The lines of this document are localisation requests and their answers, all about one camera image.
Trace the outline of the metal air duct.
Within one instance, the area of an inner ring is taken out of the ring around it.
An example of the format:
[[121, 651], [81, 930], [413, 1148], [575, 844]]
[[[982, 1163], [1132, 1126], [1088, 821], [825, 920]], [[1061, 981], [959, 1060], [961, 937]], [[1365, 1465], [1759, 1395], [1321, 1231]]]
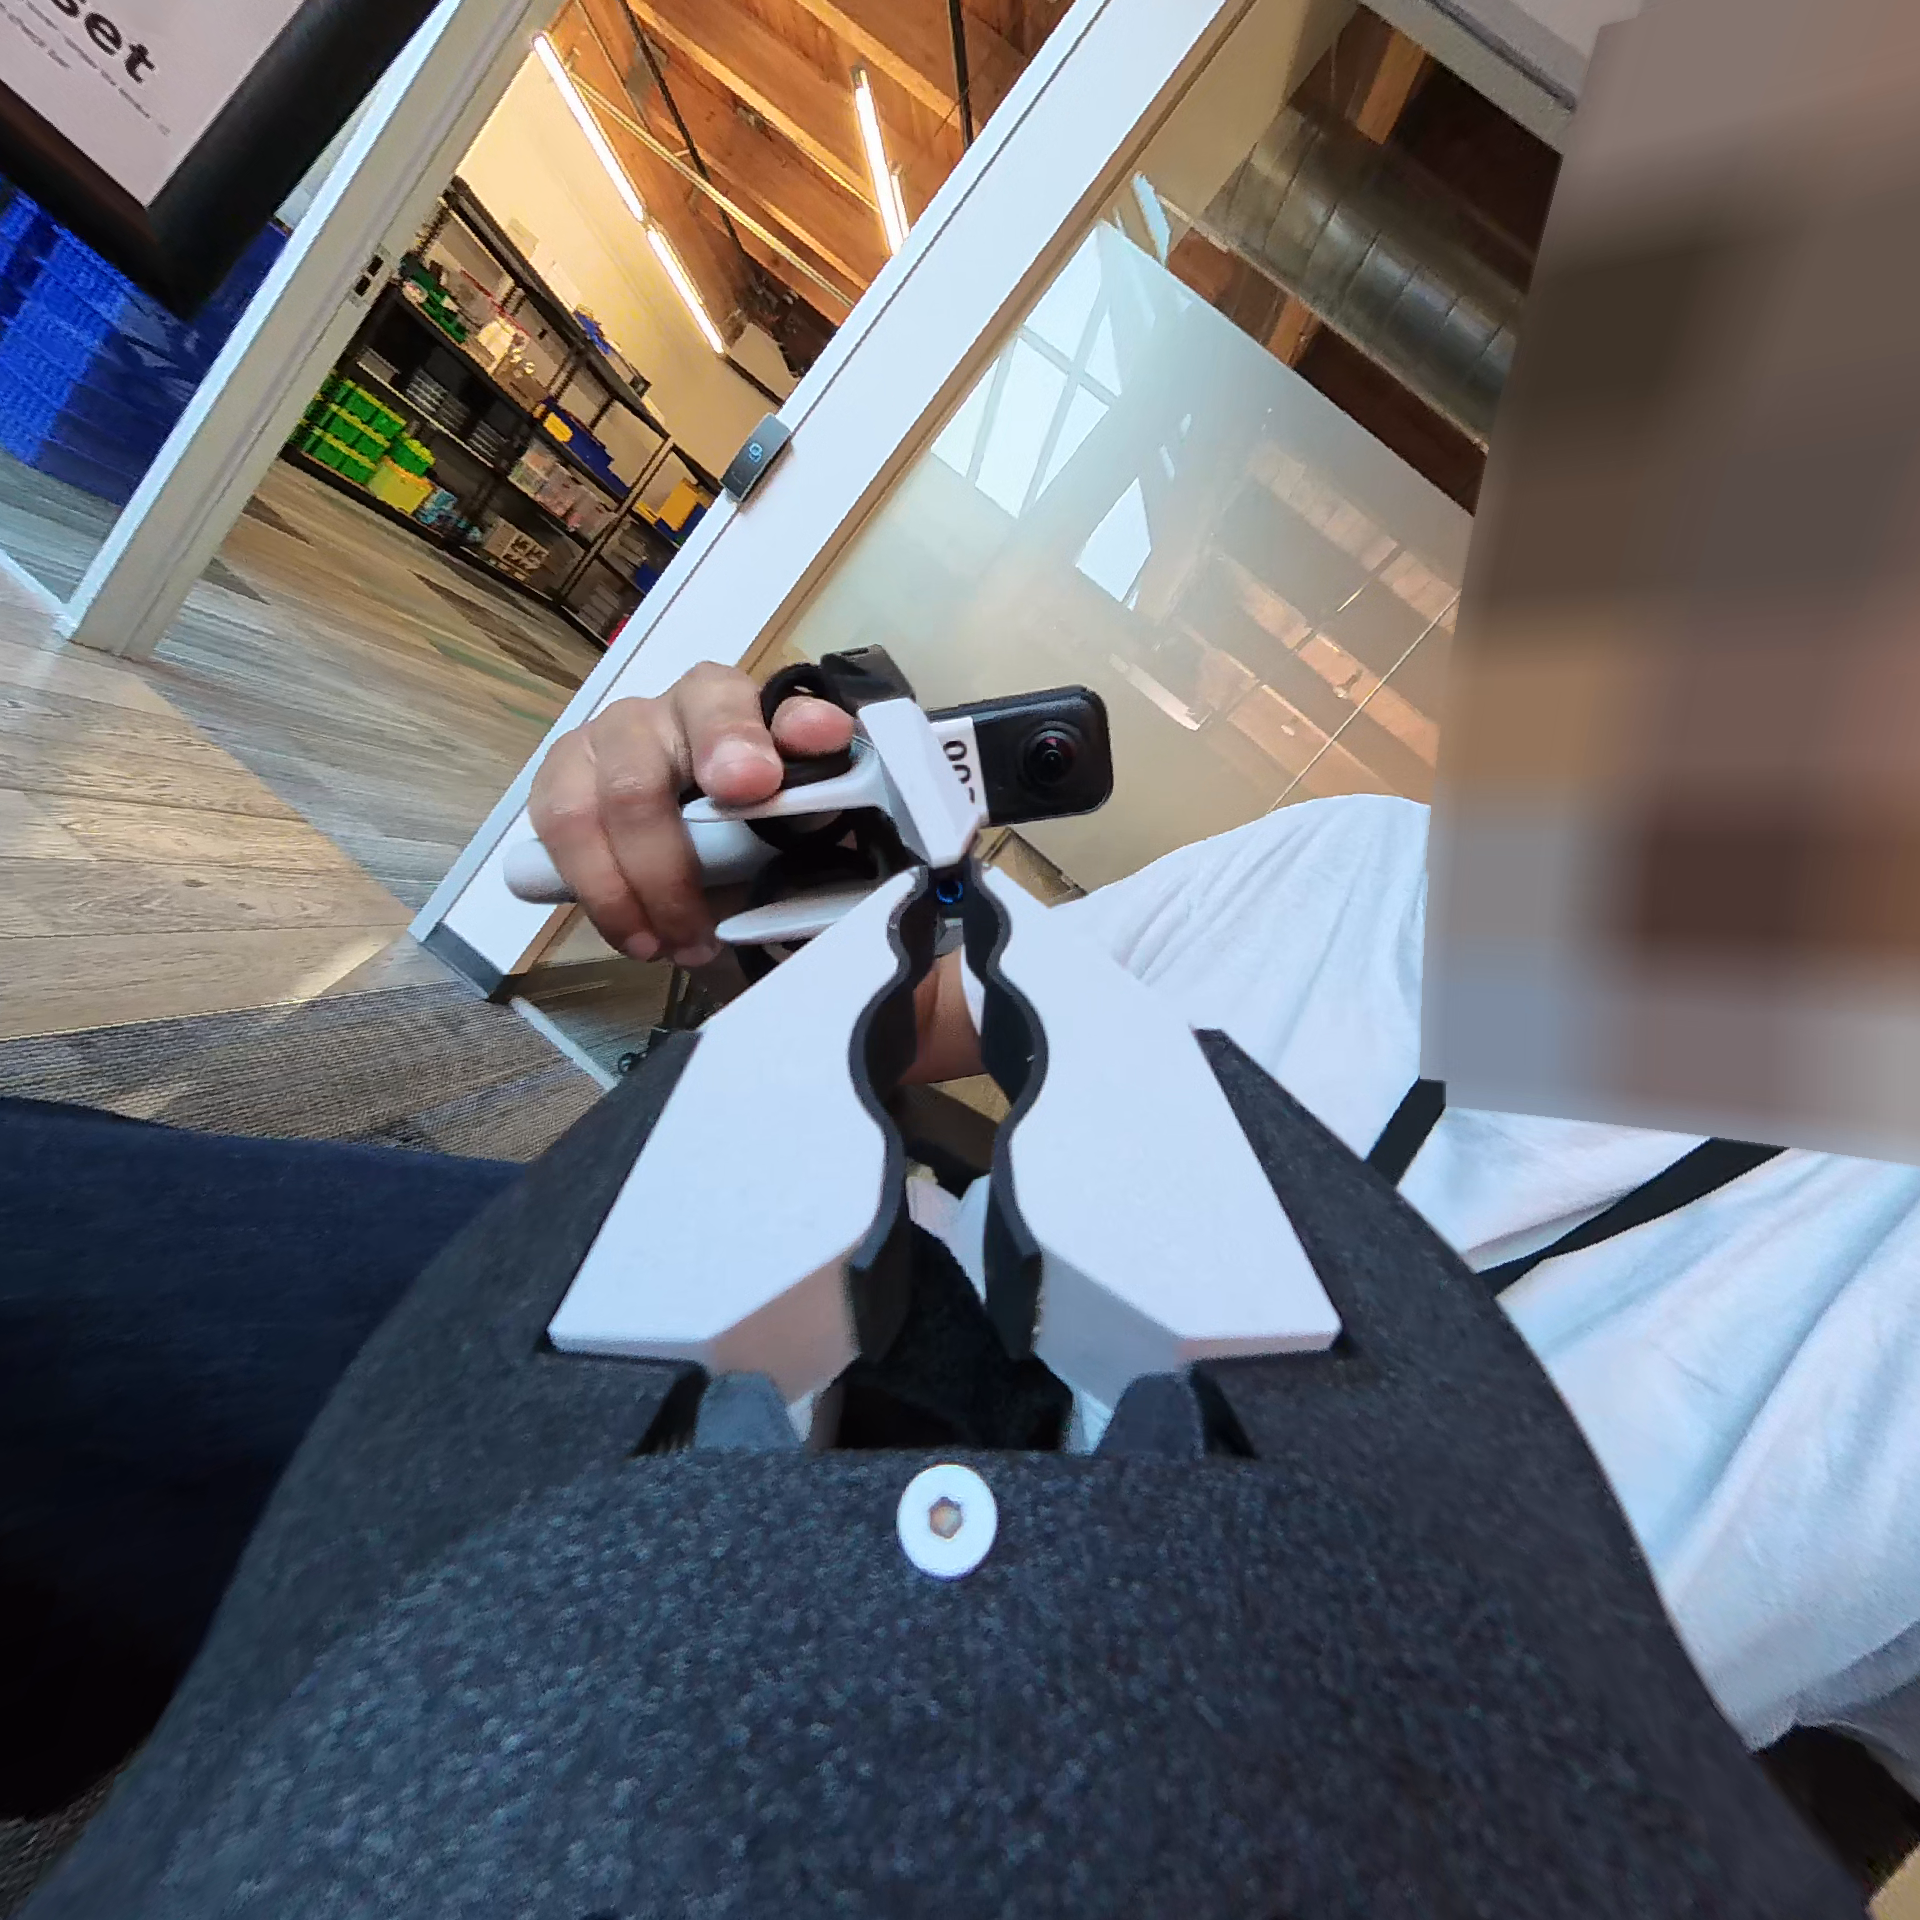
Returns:
[[1494, 445], [1529, 260], [1402, 153], [1285, 105], [1201, 225], [1477, 445]]

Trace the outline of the stack of green bins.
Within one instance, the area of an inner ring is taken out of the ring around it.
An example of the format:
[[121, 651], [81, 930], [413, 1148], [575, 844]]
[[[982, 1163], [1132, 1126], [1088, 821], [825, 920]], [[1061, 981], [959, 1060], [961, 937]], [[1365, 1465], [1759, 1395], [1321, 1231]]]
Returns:
[[408, 425], [363, 385], [334, 373], [293, 428], [287, 451], [298, 451], [380, 508], [420, 519], [434, 496], [434, 456], [408, 433]]

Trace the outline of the white partition frame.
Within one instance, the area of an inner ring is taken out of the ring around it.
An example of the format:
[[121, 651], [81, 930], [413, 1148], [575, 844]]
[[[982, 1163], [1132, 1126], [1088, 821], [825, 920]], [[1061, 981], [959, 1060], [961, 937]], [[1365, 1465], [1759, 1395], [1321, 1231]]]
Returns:
[[1071, 6], [781, 405], [781, 456], [742, 503], [707, 513], [415, 916], [413, 937], [438, 962], [507, 998], [563, 937], [562, 907], [526, 904], [504, 878], [538, 760], [597, 710], [651, 699], [700, 662], [736, 666], [781, 632], [1244, 10]]

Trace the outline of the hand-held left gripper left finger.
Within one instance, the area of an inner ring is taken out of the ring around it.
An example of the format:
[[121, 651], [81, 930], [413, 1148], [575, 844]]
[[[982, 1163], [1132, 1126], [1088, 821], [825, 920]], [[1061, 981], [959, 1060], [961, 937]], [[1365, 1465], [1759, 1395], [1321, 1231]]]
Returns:
[[883, 1118], [857, 1021], [903, 977], [888, 878], [715, 1013], [548, 1335], [556, 1353], [687, 1360], [814, 1395], [857, 1358], [850, 1259], [883, 1208]]

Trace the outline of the person's right forearm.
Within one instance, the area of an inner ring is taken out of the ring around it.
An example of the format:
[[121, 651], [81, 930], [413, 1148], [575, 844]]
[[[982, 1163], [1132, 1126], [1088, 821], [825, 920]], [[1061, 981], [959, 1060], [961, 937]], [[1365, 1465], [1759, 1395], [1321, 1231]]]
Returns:
[[949, 953], [914, 989], [914, 1060], [901, 1074], [901, 1086], [956, 1086], [982, 1074], [983, 1060], [966, 998], [966, 959], [961, 953]]

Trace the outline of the black storage shelving rack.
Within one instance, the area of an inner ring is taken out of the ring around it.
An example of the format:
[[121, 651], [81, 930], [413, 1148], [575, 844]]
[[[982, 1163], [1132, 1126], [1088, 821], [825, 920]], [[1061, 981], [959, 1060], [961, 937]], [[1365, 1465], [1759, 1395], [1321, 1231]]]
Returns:
[[715, 478], [648, 405], [643, 375], [568, 309], [467, 180], [446, 186], [334, 373], [374, 391], [428, 445], [428, 509], [398, 513], [284, 456], [562, 610], [602, 649], [715, 501]]

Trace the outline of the stack of blue bins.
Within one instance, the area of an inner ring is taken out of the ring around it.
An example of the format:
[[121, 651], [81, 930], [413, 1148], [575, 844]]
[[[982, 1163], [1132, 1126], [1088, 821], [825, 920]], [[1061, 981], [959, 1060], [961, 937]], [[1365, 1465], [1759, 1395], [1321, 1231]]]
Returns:
[[268, 225], [179, 317], [4, 186], [4, 448], [122, 508], [287, 249]]

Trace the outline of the person's right hand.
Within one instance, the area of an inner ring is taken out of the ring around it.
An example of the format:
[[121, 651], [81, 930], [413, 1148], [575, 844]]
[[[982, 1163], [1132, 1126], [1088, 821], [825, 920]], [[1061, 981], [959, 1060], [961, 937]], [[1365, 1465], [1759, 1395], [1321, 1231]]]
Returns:
[[750, 673], [703, 662], [665, 695], [612, 703], [568, 732], [532, 784], [532, 827], [614, 953], [703, 968], [720, 943], [687, 795], [762, 804], [790, 760], [841, 756], [850, 738], [850, 712], [797, 695], [767, 719]]

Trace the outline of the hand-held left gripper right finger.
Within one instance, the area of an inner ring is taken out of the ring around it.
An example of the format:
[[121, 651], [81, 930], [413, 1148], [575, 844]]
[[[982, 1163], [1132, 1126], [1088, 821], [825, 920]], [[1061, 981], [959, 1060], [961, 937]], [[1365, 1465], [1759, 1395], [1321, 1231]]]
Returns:
[[998, 871], [971, 878], [966, 967], [1008, 1101], [983, 1208], [1007, 1349], [1086, 1401], [1332, 1349], [1343, 1319], [1186, 1021]]

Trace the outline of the ceiling strip light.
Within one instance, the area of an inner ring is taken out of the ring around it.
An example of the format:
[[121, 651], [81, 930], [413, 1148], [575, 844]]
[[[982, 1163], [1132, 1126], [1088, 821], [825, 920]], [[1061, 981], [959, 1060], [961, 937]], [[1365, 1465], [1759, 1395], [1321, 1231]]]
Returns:
[[901, 170], [891, 158], [875, 86], [865, 67], [853, 67], [853, 117], [862, 157], [868, 158], [871, 194], [883, 220], [888, 252], [898, 256], [907, 244], [907, 205], [901, 190]]
[[726, 340], [720, 333], [720, 325], [714, 322], [696, 280], [687, 275], [681, 252], [673, 249], [673, 244], [665, 238], [665, 232], [655, 225], [655, 217], [648, 215], [634, 178], [625, 175], [625, 168], [620, 163], [608, 134], [602, 131], [587, 93], [575, 86], [575, 80], [568, 78], [556, 46], [550, 37], [536, 37], [532, 39], [536, 46], [536, 57], [542, 63], [542, 74], [550, 78], [550, 82], [556, 86], [563, 110], [571, 114], [571, 123], [583, 131], [592, 158], [602, 163], [602, 170], [608, 175], [614, 194], [622, 198], [625, 215], [634, 217], [634, 225], [639, 227], [648, 249], [655, 252], [661, 275], [668, 280], [668, 287], [677, 290], [681, 303], [687, 309], [696, 328], [703, 333], [703, 340], [714, 348], [714, 355], [726, 357]]

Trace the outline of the person's blue jeans leg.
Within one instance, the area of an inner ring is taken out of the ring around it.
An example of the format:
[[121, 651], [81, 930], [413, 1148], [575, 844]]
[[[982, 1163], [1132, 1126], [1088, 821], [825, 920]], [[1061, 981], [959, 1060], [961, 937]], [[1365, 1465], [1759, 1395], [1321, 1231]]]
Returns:
[[4, 1101], [4, 1818], [154, 1732], [344, 1367], [519, 1171]]

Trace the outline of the black chest harness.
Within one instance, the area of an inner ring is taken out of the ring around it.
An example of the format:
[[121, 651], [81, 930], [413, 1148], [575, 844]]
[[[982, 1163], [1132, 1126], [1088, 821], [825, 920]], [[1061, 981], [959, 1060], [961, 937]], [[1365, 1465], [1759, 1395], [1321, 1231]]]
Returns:
[[[1400, 1185], [1444, 1113], [1448, 1113], [1448, 1086], [1440, 1077], [1414, 1082], [1402, 1104], [1395, 1106], [1395, 1113], [1387, 1120], [1382, 1136], [1374, 1139], [1366, 1163], [1382, 1179]], [[1742, 1139], [1708, 1139], [1691, 1148], [1682, 1162], [1637, 1182], [1630, 1192], [1614, 1202], [1605, 1210], [1556, 1238], [1553, 1245], [1529, 1254], [1488, 1266], [1478, 1279], [1491, 1292], [1505, 1292], [1528, 1279], [1536, 1266], [1599, 1249], [1647, 1224], [1667, 1219], [1670, 1210], [1689, 1208], [1691, 1202], [1742, 1179], [1748, 1171], [1776, 1162], [1778, 1154], [1782, 1148], [1761, 1148], [1761, 1142], [1742, 1142]]]

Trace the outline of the white door frame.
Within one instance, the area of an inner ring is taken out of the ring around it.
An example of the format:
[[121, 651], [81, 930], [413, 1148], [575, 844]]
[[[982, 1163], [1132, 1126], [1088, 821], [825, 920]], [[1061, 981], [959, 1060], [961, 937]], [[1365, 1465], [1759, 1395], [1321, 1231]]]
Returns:
[[329, 145], [293, 238], [157, 462], [56, 607], [56, 632], [154, 657], [415, 238], [556, 4], [438, 4]]

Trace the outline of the person in white shirt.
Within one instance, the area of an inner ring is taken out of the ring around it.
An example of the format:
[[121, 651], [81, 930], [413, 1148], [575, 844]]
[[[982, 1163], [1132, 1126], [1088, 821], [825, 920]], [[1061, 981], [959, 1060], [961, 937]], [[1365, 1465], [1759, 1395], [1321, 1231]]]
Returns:
[[[1423, 804], [1299, 804], [1067, 922], [1365, 1154], [1417, 1077], [1426, 865]], [[1918, 1168], [1785, 1149], [1505, 1311], [1742, 1741], [1830, 1724], [1918, 1791]]]

